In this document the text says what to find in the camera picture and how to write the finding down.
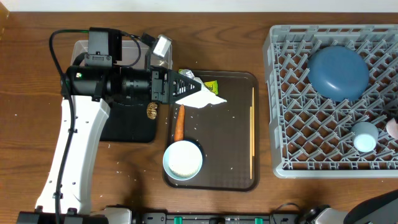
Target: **white wall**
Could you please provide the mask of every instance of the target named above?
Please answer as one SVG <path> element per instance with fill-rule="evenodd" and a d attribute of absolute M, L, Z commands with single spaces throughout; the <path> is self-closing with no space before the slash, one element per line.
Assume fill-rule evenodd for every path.
<path fill-rule="evenodd" d="M 398 12 L 398 0 L 0 0 L 10 11 Z"/>

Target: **green clip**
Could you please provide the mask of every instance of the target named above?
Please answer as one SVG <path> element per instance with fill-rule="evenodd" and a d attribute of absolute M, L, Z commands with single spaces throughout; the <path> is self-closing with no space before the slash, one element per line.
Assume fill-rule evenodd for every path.
<path fill-rule="evenodd" d="M 182 224 L 182 217 L 174 217 L 174 224 Z"/>
<path fill-rule="evenodd" d="M 262 218 L 255 218 L 254 219 L 254 224 L 262 224 Z"/>

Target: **chopsticks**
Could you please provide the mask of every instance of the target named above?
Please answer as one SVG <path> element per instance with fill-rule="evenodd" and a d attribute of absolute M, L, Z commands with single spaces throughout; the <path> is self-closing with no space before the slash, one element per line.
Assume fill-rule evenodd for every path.
<path fill-rule="evenodd" d="M 254 159 L 254 87 L 252 89 L 252 106 L 250 107 L 250 179 L 253 176 L 253 159 Z"/>

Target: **pink object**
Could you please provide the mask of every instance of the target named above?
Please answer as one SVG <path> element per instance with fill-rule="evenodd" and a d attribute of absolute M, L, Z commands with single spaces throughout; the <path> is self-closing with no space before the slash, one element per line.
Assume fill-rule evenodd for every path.
<path fill-rule="evenodd" d="M 398 139 L 398 123 L 395 118 L 392 118 L 386 125 L 387 132 L 394 139 Z"/>

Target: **blue oval object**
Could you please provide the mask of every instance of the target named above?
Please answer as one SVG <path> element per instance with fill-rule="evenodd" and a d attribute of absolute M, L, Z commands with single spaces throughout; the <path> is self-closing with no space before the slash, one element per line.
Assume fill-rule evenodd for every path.
<path fill-rule="evenodd" d="M 317 52 L 308 62 L 308 79 L 322 96 L 341 102 L 357 100 L 369 83 L 369 70 L 356 52 L 331 46 Z"/>

